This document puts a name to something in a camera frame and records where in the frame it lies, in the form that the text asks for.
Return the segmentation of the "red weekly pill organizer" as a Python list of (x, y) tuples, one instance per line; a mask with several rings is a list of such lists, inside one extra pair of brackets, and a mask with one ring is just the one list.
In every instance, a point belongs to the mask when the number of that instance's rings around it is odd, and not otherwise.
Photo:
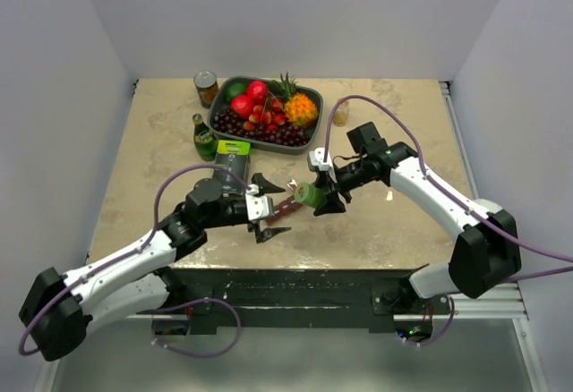
[(303, 205), (295, 200), (295, 190), (298, 183), (295, 179), (289, 181), (287, 184), (289, 195), (282, 200), (277, 206), (274, 207), (274, 216), (266, 220), (266, 223), (271, 226), (277, 223), (282, 218), (296, 212)]

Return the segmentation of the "green pill bottle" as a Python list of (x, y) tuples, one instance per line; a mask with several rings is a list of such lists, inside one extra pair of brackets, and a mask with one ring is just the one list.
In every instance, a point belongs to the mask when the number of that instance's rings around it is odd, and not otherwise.
[(310, 183), (299, 183), (294, 192), (295, 201), (307, 207), (316, 209), (324, 199), (324, 193), (320, 188)]

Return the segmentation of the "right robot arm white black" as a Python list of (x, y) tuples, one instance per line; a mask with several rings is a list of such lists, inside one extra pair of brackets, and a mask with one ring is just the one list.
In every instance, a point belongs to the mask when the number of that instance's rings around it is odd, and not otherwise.
[(353, 190), (382, 182), (412, 200), (454, 243), (448, 262), (420, 267), (401, 280), (398, 301), (404, 311), (420, 313), (439, 294), (477, 298), (518, 273), (517, 224), (505, 209), (456, 191), (407, 144), (389, 145), (372, 123), (348, 132), (347, 138), (357, 157), (345, 166), (335, 166), (324, 148), (308, 154), (308, 167), (316, 174), (312, 187), (320, 200), (315, 216), (345, 212)]

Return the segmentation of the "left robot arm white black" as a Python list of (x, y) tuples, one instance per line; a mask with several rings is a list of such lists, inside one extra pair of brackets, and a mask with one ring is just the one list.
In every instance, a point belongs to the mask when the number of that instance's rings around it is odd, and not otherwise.
[(257, 243), (281, 234), (281, 228), (261, 228), (261, 221), (274, 215), (271, 196), (282, 188), (260, 173), (249, 183), (235, 181), (243, 189), (226, 194), (217, 179), (201, 179), (171, 214), (155, 213), (139, 240), (81, 268), (39, 273), (19, 312), (25, 327), (19, 354), (57, 361), (108, 323), (141, 311), (180, 311), (185, 291), (170, 278), (170, 266), (201, 248), (211, 228), (246, 226)]

